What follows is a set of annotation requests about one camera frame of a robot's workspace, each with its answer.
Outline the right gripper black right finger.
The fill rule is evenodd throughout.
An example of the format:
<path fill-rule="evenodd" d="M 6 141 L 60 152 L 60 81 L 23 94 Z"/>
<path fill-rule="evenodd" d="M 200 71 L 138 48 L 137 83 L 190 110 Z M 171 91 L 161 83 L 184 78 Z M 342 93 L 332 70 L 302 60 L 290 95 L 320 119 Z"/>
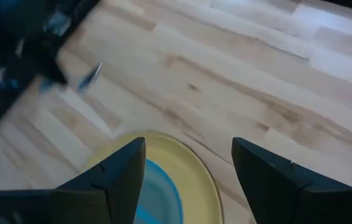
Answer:
<path fill-rule="evenodd" d="M 352 187 L 243 138 L 231 154 L 257 224 L 352 224 Z"/>

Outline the blue translucent bowl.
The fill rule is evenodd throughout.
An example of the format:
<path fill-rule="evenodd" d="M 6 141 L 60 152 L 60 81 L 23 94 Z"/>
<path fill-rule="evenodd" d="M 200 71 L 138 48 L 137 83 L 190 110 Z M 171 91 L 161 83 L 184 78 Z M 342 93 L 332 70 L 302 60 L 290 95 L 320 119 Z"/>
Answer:
<path fill-rule="evenodd" d="M 146 160 L 133 224 L 183 224 L 178 190 L 167 173 L 151 160 Z"/>

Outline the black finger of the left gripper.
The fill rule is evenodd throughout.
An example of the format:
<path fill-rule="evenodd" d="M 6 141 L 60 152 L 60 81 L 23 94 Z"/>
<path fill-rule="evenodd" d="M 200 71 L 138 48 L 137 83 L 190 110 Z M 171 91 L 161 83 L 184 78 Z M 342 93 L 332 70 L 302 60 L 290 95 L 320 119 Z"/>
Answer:
<path fill-rule="evenodd" d="M 57 53 L 58 49 L 52 43 L 44 40 L 39 42 L 35 56 L 43 76 L 55 83 L 68 85 L 68 80 L 57 63 Z"/>

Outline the silver metal spoon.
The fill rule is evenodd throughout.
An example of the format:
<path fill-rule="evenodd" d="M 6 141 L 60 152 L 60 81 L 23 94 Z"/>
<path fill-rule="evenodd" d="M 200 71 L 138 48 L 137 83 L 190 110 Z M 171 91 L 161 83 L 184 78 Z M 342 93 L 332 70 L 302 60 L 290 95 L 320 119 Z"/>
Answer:
<path fill-rule="evenodd" d="M 82 77 L 82 79 L 78 82 L 77 90 L 79 92 L 84 92 L 88 89 L 88 87 L 95 82 L 98 78 L 103 63 L 100 62 L 96 65 L 94 69 L 92 69 L 89 73 Z"/>

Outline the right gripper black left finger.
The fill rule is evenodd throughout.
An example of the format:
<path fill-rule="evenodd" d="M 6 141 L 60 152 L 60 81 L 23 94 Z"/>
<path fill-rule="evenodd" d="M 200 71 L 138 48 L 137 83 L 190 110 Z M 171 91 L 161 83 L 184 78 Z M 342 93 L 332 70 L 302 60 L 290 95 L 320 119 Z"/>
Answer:
<path fill-rule="evenodd" d="M 133 224 L 145 164 L 138 137 L 56 189 L 0 190 L 0 224 Z"/>

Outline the yellow round plate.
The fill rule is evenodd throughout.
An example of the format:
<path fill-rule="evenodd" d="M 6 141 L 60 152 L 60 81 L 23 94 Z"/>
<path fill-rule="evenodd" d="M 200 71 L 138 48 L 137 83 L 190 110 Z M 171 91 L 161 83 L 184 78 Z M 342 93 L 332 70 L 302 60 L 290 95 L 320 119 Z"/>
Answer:
<path fill-rule="evenodd" d="M 146 160 L 163 169 L 175 184 L 183 208 L 183 224 L 223 224 L 223 209 L 215 182 L 200 158 L 186 145 L 155 132 L 125 134 L 88 159 L 93 167 L 137 137 L 146 140 Z"/>

